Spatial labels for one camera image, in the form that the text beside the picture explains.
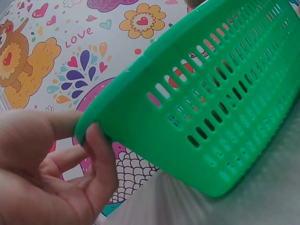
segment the gray surface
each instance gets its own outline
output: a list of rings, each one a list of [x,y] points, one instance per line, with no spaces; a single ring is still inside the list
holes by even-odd
[[[225,198],[213,200],[159,172],[109,225],[299,225],[300,101],[265,153]]]
[[[12,0],[0,0],[0,13],[5,10],[13,1]]]

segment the cartoon lion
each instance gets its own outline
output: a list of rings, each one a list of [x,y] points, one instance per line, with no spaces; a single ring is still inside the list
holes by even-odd
[[[28,23],[28,18],[14,31],[14,24],[6,20],[0,24],[0,85],[12,86],[16,92],[21,90],[18,77],[23,71],[32,75],[32,66],[27,62],[29,43],[21,31]]]

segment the heart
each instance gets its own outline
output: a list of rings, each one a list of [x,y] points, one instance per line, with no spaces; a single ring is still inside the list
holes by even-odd
[[[97,17],[94,17],[94,16],[92,16],[92,15],[89,15],[88,18],[86,19],[86,21],[87,21],[87,22],[91,22],[91,21],[94,21],[94,20],[96,20],[96,19],[98,19],[98,18],[97,18]]]
[[[111,19],[106,20],[106,22],[100,23],[99,26],[104,28],[104,29],[110,30],[111,27],[112,27],[112,20]]]
[[[107,65],[104,64],[104,62],[100,62],[99,64],[99,69],[100,69],[100,73],[103,73],[106,69],[107,69]]]
[[[24,8],[24,7],[25,7],[25,3],[22,2],[22,4],[20,5],[19,9],[22,9],[22,8]]]
[[[27,6],[27,11],[28,12],[31,10],[32,6],[33,6],[32,4],[30,4],[29,6]]]
[[[148,19],[143,16],[139,21],[136,22],[137,25],[140,25],[140,26],[145,26],[145,25],[148,25]]]
[[[78,63],[77,63],[77,59],[76,59],[76,57],[75,56],[72,56],[71,57],[71,60],[69,61],[69,62],[67,62],[67,65],[69,66],[69,67],[78,67]]]
[[[177,0],[168,0],[168,1],[165,1],[165,4],[167,4],[167,5],[175,5],[175,4],[178,4],[178,1]]]
[[[8,66],[10,65],[10,62],[11,62],[11,57],[12,57],[12,53],[8,53],[7,57],[4,59],[3,61],[3,65],[4,66]]]
[[[54,15],[54,16],[51,17],[51,20],[49,20],[49,21],[46,23],[46,25],[47,25],[47,26],[51,26],[51,25],[53,25],[53,24],[55,24],[55,23],[56,23],[56,16]]]
[[[43,4],[43,6],[40,9],[37,9],[32,13],[32,17],[33,18],[44,17],[44,15],[46,14],[47,9],[48,9],[48,3],[45,3],[45,4]]]

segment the hand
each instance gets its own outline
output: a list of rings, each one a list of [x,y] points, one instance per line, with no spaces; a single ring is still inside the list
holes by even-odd
[[[48,154],[55,140],[74,135],[80,112],[0,113],[0,225],[91,225],[117,188],[115,156],[97,124],[84,147]],[[63,172],[90,157],[81,178]]]

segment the green plastic basket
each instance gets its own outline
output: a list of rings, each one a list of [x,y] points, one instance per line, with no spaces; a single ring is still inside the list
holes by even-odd
[[[287,0],[209,0],[93,101],[114,141],[209,196],[256,161],[299,90],[300,20]]]

